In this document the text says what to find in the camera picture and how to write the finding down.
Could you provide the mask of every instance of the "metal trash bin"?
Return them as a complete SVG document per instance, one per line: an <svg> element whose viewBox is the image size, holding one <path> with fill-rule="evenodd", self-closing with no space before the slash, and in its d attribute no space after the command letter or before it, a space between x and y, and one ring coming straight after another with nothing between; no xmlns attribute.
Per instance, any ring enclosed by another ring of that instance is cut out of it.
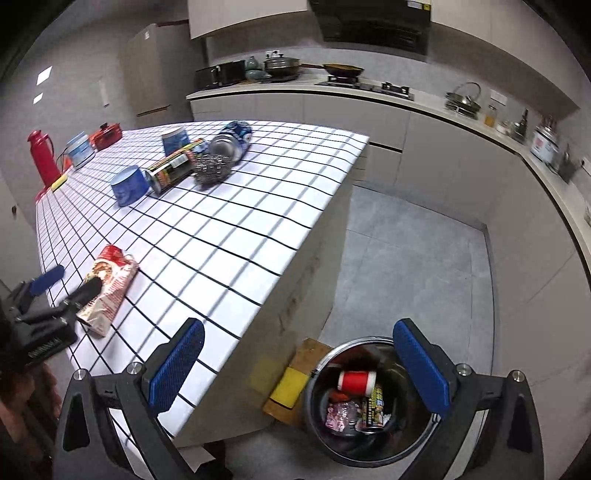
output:
<svg viewBox="0 0 591 480"><path fill-rule="evenodd" d="M377 383L384 391L384 413L392 414L384 431L342 437L325 426L329 393L343 369L377 372ZM303 406L307 430L317 446L336 462L361 468L401 460L426 440L436 423L388 337L364 337L332 350L311 373Z"/></svg>

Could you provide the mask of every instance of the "silver bolt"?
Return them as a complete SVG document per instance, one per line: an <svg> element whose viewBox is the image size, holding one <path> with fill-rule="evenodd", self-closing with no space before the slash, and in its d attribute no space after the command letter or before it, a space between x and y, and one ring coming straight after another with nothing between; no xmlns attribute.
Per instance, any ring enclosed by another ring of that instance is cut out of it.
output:
<svg viewBox="0 0 591 480"><path fill-rule="evenodd" d="M521 383L525 380L525 374L521 370L513 370L511 372L511 376L513 377L513 380L518 383Z"/></svg>
<svg viewBox="0 0 591 480"><path fill-rule="evenodd" d="M139 362L131 362L125 371L130 375L137 375L142 370L143 365Z"/></svg>
<svg viewBox="0 0 591 480"><path fill-rule="evenodd" d="M457 364L456 371L463 377L467 377L472 374L472 367L468 364Z"/></svg>
<svg viewBox="0 0 591 480"><path fill-rule="evenodd" d="M74 377L74 380L82 380L86 376L86 373L86 370L80 368L76 370L72 376Z"/></svg>

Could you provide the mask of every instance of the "refrigerator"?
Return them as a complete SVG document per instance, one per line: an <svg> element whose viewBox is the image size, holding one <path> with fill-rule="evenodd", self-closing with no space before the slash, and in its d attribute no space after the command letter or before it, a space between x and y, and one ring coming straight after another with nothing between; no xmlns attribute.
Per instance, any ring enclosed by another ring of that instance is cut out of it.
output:
<svg viewBox="0 0 591 480"><path fill-rule="evenodd" d="M204 39L191 40L188 20L148 25L121 57L137 128L193 121L186 96L195 90L195 71L208 61Z"/></svg>

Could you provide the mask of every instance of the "yellow sponge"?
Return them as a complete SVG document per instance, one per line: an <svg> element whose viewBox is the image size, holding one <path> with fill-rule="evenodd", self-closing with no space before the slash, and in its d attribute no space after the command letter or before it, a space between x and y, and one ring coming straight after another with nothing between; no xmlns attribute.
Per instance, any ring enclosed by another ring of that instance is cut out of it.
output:
<svg viewBox="0 0 591 480"><path fill-rule="evenodd" d="M51 184L51 191L52 191L52 192L55 192L55 191L56 191L56 190L57 190L59 187L61 187L61 186L64 184L64 182L65 182L67 179L68 179L68 175L66 175L66 174L64 173L64 174L63 174L63 175L62 175L60 178L58 178L58 179L57 179L55 182L53 182L53 183Z"/></svg>
<svg viewBox="0 0 591 480"><path fill-rule="evenodd" d="M281 381L271 394L271 400L285 408L293 408L307 383L308 375L298 372L292 367L287 367Z"/></svg>

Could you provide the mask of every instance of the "red and white carton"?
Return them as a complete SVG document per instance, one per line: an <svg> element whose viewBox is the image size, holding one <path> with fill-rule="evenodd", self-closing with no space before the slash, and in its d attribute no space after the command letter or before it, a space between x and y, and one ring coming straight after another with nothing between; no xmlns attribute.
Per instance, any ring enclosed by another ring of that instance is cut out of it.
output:
<svg viewBox="0 0 591 480"><path fill-rule="evenodd" d="M124 255L114 245L107 245L100 252L86 279L99 277L103 281L103 288L97 298L78 312L78 316L88 322L93 332L101 336L109 332L138 268L138 263L131 255Z"/></svg>

